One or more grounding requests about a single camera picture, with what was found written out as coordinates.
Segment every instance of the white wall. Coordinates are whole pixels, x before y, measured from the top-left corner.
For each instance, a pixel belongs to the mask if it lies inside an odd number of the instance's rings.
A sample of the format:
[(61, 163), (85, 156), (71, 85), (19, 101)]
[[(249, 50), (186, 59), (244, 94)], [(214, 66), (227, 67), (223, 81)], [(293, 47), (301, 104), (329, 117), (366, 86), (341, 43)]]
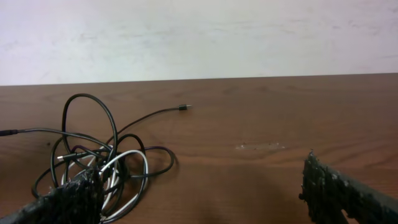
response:
[(382, 72), (396, 0), (0, 0), (0, 85)]

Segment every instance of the wooden table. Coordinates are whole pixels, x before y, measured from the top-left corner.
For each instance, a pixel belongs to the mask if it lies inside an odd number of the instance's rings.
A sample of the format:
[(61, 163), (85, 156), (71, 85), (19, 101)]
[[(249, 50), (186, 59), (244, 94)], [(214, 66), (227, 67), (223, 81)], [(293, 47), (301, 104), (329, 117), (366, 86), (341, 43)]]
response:
[[(310, 149), (398, 198), (394, 74), (0, 87), (1, 129), (59, 129), (63, 104), (75, 93), (103, 100), (119, 128), (155, 110), (194, 105), (128, 129), (146, 146), (171, 148), (179, 165), (152, 179), (118, 223), (309, 223), (298, 194)], [(111, 134), (105, 113), (88, 99), (72, 103), (68, 130), (102, 140)], [(57, 138), (0, 138), (0, 216), (33, 200), (30, 186), (49, 167)], [(120, 150), (137, 147), (130, 140)], [(154, 158), (152, 170), (168, 162), (163, 154)], [(40, 185), (42, 193), (49, 183), (48, 177)]]

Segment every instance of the cable pile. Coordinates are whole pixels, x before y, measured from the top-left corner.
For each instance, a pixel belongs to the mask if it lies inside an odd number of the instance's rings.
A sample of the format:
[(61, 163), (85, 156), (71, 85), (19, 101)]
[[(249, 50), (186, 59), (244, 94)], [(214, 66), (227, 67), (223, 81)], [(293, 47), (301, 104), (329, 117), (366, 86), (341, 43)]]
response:
[[(66, 121), (67, 121), (67, 112), (68, 112), (68, 107), (70, 103), (75, 99), (79, 97), (85, 97), (94, 100), (97, 102), (102, 109), (104, 109), (105, 113), (108, 115), (109, 121), (112, 126), (113, 130), (113, 135), (106, 141), (102, 142), (92, 136), (82, 134), (82, 133), (69, 133), (66, 131)], [(62, 175), (61, 179), (61, 185), (64, 183), (68, 182), (69, 176), (68, 176), (68, 171), (73, 167), (73, 166), (79, 166), (82, 168), (81, 172), (84, 172), (85, 169), (89, 169), (90, 167), (95, 167), (96, 169), (99, 170), (100, 175), (102, 176), (102, 182), (104, 183), (104, 204), (103, 208), (101, 211), (101, 223), (112, 223), (115, 222), (116, 220), (119, 220), (126, 214), (128, 214), (139, 202), (140, 198), (142, 197), (142, 193), (145, 190), (148, 182), (148, 177), (153, 177), (159, 174), (163, 174), (164, 172), (167, 172), (168, 170), (171, 169), (171, 167), (174, 164), (175, 160), (175, 155), (174, 153), (170, 150), (167, 149), (166, 147), (162, 146), (151, 146), (151, 147), (145, 147), (144, 144), (142, 143), (141, 139), (136, 136), (135, 134), (125, 134), (119, 137), (119, 135), (128, 127), (132, 126), (133, 124), (136, 124), (143, 119), (146, 119), (154, 114), (161, 113), (161, 112), (166, 112), (166, 111), (174, 111), (174, 110), (187, 110), (187, 108), (190, 105), (180, 105), (174, 108), (168, 108), (164, 110), (159, 110), (156, 112), (153, 112), (151, 114), (148, 114), (134, 122), (129, 123), (119, 131), (116, 129), (116, 125), (114, 122), (114, 119), (112, 117), (111, 112), (109, 109), (106, 107), (106, 105), (99, 100), (97, 97), (86, 94), (86, 93), (80, 93), (71, 96), (67, 102), (65, 103), (64, 109), (63, 109), (63, 115), (62, 115), (62, 129), (56, 130), (56, 129), (48, 129), (48, 128), (32, 128), (32, 129), (20, 129), (20, 130), (5, 130), (5, 131), (0, 131), (0, 136), (7, 136), (7, 135), (12, 135), (12, 134), (18, 134), (18, 133), (29, 133), (29, 132), (36, 132), (36, 131), (42, 131), (42, 132), (50, 132), (50, 133), (57, 133), (61, 134), (62, 137), (60, 137), (56, 143), (54, 144), (51, 154), (50, 154), (50, 168), (47, 169), (42, 175), (39, 176), (39, 178), (35, 181), (35, 183), (32, 186), (32, 194), (35, 198), (39, 198), (40, 195), (37, 191), (37, 185), (39, 182), (47, 175), (51, 174), (52, 177), (52, 182), (53, 182), (53, 187), (57, 188), (59, 187), (59, 183), (57, 180), (57, 175), (55, 173), (55, 169), (62, 165), (65, 164), (65, 170)], [(69, 143), (68, 143), (68, 137), (74, 137), (74, 138), (80, 138), (80, 139), (85, 139), (94, 143), (97, 143), (101, 147), (99, 149), (91, 150), (88, 149), (85, 146), (77, 145), (72, 148), (70, 148)], [(118, 152), (118, 145), (125, 139), (127, 138), (134, 138), (140, 145), (139, 150), (130, 150), (126, 152)], [(63, 143), (65, 146), (65, 149), (67, 151), (67, 154), (64, 156), (58, 156), (57, 158), (60, 160), (60, 162), (55, 163), (55, 152), (58, 148), (58, 145)], [(148, 168), (148, 161), (146, 158), (146, 151), (148, 150), (154, 150), (154, 149), (160, 149), (164, 150), (168, 153), (170, 156), (170, 164), (156, 172), (149, 172)], [(142, 157), (143, 161), (143, 173), (141, 175), (132, 175), (130, 173), (130, 170), (128, 166), (125, 163), (125, 158), (128, 155), (131, 154), (139, 154)], [(84, 160), (88, 160), (89, 162), (87, 164), (82, 163)], [(141, 186), (137, 194), (130, 199), (126, 204), (123, 206), (120, 205), (120, 201), (122, 198), (123, 190), (124, 190), (124, 183), (129, 180), (129, 179), (139, 179), (141, 181)]]

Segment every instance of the brown table surface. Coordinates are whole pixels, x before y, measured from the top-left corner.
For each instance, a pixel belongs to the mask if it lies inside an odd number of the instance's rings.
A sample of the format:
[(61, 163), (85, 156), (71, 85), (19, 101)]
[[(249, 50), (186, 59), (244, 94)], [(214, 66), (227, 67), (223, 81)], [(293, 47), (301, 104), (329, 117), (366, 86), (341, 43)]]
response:
[[(169, 147), (179, 165), (152, 179), (140, 204), (118, 223), (309, 223), (298, 194), (310, 149), (398, 198), (398, 75), (3, 86), (1, 129), (60, 129), (63, 105), (75, 93), (103, 100), (118, 128), (155, 110), (194, 105), (128, 129), (146, 146)], [(111, 134), (105, 113), (88, 99), (72, 103), (67, 123), (69, 131), (104, 141)], [(57, 138), (0, 138), (0, 216), (33, 200), (30, 186), (49, 167)], [(120, 151), (137, 148), (129, 140)], [(168, 162), (164, 154), (150, 157), (151, 170)], [(40, 191), (49, 184), (47, 177)]]

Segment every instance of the wire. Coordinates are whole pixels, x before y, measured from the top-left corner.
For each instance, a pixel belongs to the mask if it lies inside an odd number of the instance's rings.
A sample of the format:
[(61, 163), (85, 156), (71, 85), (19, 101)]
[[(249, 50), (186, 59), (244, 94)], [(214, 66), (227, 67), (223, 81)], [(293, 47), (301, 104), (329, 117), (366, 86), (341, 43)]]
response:
[[(105, 111), (109, 122), (111, 123), (113, 135), (106, 141), (102, 142), (92, 136), (89, 136), (87, 134), (82, 134), (82, 133), (69, 133), (66, 131), (66, 120), (67, 120), (67, 113), (68, 113), (68, 108), (70, 106), (70, 103), (79, 97), (84, 97), (84, 98), (89, 98), (97, 104), (99, 104), (102, 109)], [(100, 170), (100, 175), (102, 175), (102, 181), (104, 184), (106, 184), (106, 187), (104, 189), (104, 204), (103, 204), (103, 209), (101, 211), (102, 214), (102, 219), (101, 223), (102, 224), (109, 224), (112, 222), (115, 222), (116, 220), (119, 220), (126, 214), (128, 214), (140, 201), (142, 194), (147, 186), (148, 183), (148, 178), (157, 176), (160, 174), (163, 174), (164, 172), (167, 172), (170, 170), (174, 164), (174, 161), (176, 160), (175, 154), (170, 150), (167, 149), (166, 147), (163, 146), (151, 146), (151, 147), (145, 147), (144, 143), (141, 141), (141, 139), (135, 135), (135, 134), (125, 134), (119, 138), (119, 135), (125, 131), (127, 128), (130, 126), (142, 121), (143, 119), (146, 119), (150, 116), (153, 116), (158, 113), (163, 113), (166, 111), (175, 111), (175, 110), (187, 110), (190, 105), (179, 105), (173, 108), (167, 108), (163, 110), (158, 110), (155, 111), (151, 114), (145, 115), (129, 124), (127, 124), (125, 127), (120, 129), (119, 131), (116, 129), (116, 125), (114, 122), (114, 119), (112, 117), (112, 114), (110, 110), (106, 107), (106, 105), (99, 100), (97, 97), (86, 94), (86, 93), (79, 93), (76, 95), (71, 96), (67, 102), (65, 103), (65, 106), (63, 108), (63, 114), (62, 114), (62, 128), (61, 130), (56, 130), (56, 129), (49, 129), (49, 128), (30, 128), (30, 129), (12, 129), (12, 130), (3, 130), (0, 131), (0, 136), (8, 136), (12, 134), (18, 134), (18, 133), (31, 133), (31, 132), (47, 132), (47, 133), (56, 133), (56, 134), (61, 134), (62, 136), (55, 142), (51, 152), (50, 152), (50, 168), (47, 169), (46, 171), (43, 172), (39, 176), (39, 178), (34, 182), (32, 185), (32, 195), (35, 198), (39, 198), (40, 194), (37, 191), (37, 186), (39, 182), (48, 174), (51, 174), (52, 178), (52, 183), (53, 187), (57, 188), (59, 187), (58, 184), (58, 179), (57, 175), (55, 173), (55, 169), (59, 167), (62, 164), (65, 164), (65, 170), (62, 174), (61, 178), (61, 185), (65, 184), (68, 182), (68, 172), (69, 170), (77, 165), (78, 167), (82, 168), (82, 171), (80, 171), (76, 176), (84, 172), (86, 169), (89, 169), (91, 167), (95, 167), (96, 169)], [(70, 148), (69, 142), (67, 137), (74, 137), (74, 138), (80, 138), (84, 139), (87, 141), (94, 142), (98, 145), (100, 145), (100, 148), (98, 149), (88, 149), (85, 146), (77, 145), (74, 146), (72, 149)], [(139, 150), (130, 150), (127, 152), (118, 152), (118, 145), (125, 139), (127, 138), (134, 138), (138, 144), (140, 145)], [(63, 156), (58, 156), (57, 158), (60, 160), (60, 162), (55, 163), (55, 155), (57, 148), (59, 144), (63, 142), (65, 146), (65, 150), (67, 154)], [(149, 172), (149, 165), (148, 161), (146, 158), (146, 151), (148, 150), (164, 150), (168, 153), (170, 156), (170, 163), (169, 165), (162, 169), (158, 170), (155, 172), (150, 173)], [(128, 166), (126, 165), (126, 156), (130, 154), (139, 154), (142, 157), (142, 167), (143, 171), (142, 174), (131, 174)], [(85, 164), (83, 161), (86, 159), (90, 159), (90, 161)], [(124, 205), (120, 205), (120, 202), (122, 201), (123, 197), (123, 190), (124, 186), (126, 184), (126, 181), (129, 179), (139, 179), (141, 180), (141, 186), (137, 194), (133, 196), (132, 199), (130, 199), (127, 203)]]

